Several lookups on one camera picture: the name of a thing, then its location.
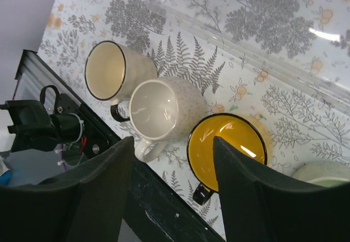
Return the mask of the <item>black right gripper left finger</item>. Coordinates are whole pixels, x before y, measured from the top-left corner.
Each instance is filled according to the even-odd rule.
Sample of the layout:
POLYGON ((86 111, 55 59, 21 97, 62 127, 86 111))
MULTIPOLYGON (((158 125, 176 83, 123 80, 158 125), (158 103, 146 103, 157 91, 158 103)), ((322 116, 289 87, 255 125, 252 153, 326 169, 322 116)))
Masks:
POLYGON ((117 241, 134 139, 39 184, 1 187, 1 241, 117 241))

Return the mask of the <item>white speckled mug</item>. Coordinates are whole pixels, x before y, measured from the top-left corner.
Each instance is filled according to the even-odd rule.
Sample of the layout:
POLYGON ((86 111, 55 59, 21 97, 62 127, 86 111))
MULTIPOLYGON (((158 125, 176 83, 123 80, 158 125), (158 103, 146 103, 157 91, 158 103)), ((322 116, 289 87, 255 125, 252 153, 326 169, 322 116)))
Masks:
POLYGON ((187 137, 205 116, 206 106, 196 86, 178 77, 159 77, 141 83, 132 93, 130 121, 141 137, 138 160, 148 163, 170 143, 187 137))

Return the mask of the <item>yellow mug black handle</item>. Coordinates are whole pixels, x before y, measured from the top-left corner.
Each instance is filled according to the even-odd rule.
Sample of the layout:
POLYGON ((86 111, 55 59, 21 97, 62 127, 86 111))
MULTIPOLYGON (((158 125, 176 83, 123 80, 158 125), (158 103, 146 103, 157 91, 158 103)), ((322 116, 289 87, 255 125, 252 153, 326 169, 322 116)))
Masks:
POLYGON ((229 163, 225 147, 234 154, 267 165, 273 153, 273 143, 267 127, 244 114, 216 113, 197 123, 187 140, 186 156, 199 185, 192 199, 199 205, 219 193, 219 165, 229 163))

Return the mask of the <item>light green mug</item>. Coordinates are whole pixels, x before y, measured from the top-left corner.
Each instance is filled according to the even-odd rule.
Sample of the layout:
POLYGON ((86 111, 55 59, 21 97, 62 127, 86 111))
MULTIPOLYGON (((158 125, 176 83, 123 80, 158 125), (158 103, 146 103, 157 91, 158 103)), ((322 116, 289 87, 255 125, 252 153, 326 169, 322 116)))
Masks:
POLYGON ((349 167, 331 162, 311 162, 298 168, 292 178, 323 187, 335 187, 349 183, 349 167))

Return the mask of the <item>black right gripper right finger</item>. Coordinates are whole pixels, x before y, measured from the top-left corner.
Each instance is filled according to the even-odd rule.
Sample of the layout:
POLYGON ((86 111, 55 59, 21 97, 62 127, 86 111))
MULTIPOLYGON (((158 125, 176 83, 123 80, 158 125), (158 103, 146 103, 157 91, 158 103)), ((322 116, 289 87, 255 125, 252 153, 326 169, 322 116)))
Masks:
POLYGON ((349 184, 322 187, 229 151, 219 165, 227 241, 349 241, 349 184))

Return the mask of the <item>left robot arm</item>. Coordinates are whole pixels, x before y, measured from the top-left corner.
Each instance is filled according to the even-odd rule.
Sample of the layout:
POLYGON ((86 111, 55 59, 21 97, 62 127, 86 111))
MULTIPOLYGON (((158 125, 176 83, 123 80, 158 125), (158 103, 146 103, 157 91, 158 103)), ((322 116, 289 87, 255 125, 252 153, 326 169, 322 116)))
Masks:
POLYGON ((52 151, 58 144, 76 143, 84 132, 84 121, 73 112, 59 112, 61 95, 54 85, 40 91, 39 100, 10 100, 1 105, 1 152, 28 149, 52 151), (55 93, 54 112, 44 106, 46 90, 55 93))

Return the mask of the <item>cream beige mug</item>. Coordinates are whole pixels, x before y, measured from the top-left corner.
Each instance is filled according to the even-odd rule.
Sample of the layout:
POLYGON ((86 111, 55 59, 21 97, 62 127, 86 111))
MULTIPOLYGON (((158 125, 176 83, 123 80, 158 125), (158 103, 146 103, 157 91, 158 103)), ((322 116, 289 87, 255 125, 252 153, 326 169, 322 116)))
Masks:
POLYGON ((85 63, 85 83, 89 93, 100 101, 110 101, 114 120, 126 122, 118 104, 129 99, 141 83, 156 79, 158 70, 151 58, 114 41, 102 41, 89 52, 85 63))

